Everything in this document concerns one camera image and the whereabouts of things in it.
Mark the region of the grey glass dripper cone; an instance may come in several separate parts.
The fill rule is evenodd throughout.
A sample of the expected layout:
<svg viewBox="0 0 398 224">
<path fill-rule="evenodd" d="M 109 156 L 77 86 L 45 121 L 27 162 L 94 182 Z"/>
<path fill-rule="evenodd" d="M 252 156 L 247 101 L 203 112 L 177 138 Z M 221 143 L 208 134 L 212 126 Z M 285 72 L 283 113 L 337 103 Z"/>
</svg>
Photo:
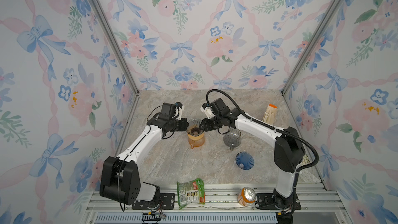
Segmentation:
<svg viewBox="0 0 398 224">
<path fill-rule="evenodd" d="M 199 128 L 201 124 L 201 119 L 191 119 L 188 121 L 189 123 L 189 128 L 187 129 L 187 132 L 200 132 L 203 131 Z"/>
</svg>

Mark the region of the coffee filter paper pack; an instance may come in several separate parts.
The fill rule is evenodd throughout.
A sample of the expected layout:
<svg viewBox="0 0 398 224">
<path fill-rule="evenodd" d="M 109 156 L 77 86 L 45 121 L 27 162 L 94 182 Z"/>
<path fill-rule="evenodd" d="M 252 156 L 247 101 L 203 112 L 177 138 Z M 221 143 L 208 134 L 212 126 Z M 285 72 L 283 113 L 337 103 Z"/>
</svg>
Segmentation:
<svg viewBox="0 0 398 224">
<path fill-rule="evenodd" d="M 277 109 L 278 109 L 277 106 L 269 104 L 264 113 L 262 121 L 267 124 L 273 125 L 276 119 Z"/>
</svg>

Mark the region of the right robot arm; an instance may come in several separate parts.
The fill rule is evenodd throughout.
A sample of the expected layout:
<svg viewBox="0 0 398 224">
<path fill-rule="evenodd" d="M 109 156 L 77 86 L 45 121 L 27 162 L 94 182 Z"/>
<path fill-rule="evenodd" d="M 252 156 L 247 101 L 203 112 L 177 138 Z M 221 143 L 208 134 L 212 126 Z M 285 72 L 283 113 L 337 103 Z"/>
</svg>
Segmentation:
<svg viewBox="0 0 398 224">
<path fill-rule="evenodd" d="M 280 210 L 293 210 L 297 203 L 296 187 L 300 174 L 297 169 L 305 155 L 305 148 L 297 137 L 296 129 L 279 129 L 237 107 L 231 110 L 221 98 L 204 103 L 201 112 L 206 115 L 200 124 L 200 129 L 205 132 L 222 127 L 238 129 L 260 138 L 274 148 L 274 163 L 279 171 L 272 196 L 273 205 Z"/>
</svg>

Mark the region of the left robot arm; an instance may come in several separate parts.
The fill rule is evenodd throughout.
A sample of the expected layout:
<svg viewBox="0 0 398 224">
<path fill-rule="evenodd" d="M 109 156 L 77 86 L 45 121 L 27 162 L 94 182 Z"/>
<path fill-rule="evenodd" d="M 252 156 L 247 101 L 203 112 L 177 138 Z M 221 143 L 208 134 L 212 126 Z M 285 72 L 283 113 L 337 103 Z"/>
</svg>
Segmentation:
<svg viewBox="0 0 398 224">
<path fill-rule="evenodd" d="M 160 112 L 147 120 L 140 136 L 116 157 L 108 157 L 102 169 L 99 194 L 103 198 L 125 205 L 155 209 L 161 206 L 160 188 L 141 181 L 139 168 L 155 144 L 167 134 L 184 132 L 189 124 L 182 117 L 184 106 L 177 102 L 163 103 Z"/>
</svg>

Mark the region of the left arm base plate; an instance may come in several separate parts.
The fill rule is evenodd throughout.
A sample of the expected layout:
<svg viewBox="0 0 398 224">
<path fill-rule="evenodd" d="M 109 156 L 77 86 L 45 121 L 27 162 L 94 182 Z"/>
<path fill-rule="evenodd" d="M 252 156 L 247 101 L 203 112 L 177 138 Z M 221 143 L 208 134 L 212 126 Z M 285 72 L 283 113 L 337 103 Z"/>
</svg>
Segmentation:
<svg viewBox="0 0 398 224">
<path fill-rule="evenodd" d="M 173 210 L 175 206 L 175 194 L 174 193 L 159 193 L 154 196 L 152 201 L 135 201 L 131 205 L 133 210 Z"/>
</svg>

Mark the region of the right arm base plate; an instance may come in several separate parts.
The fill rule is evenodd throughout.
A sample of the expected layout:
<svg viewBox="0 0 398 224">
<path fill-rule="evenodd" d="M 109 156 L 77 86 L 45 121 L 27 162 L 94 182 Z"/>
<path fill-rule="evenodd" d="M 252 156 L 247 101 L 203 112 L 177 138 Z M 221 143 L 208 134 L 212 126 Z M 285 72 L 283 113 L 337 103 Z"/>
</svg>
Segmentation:
<svg viewBox="0 0 398 224">
<path fill-rule="evenodd" d="M 284 198 L 282 195 L 273 193 L 257 193 L 255 208 L 259 210 L 285 211 L 294 206 L 295 210 L 301 210 L 301 204 L 296 193 Z"/>
</svg>

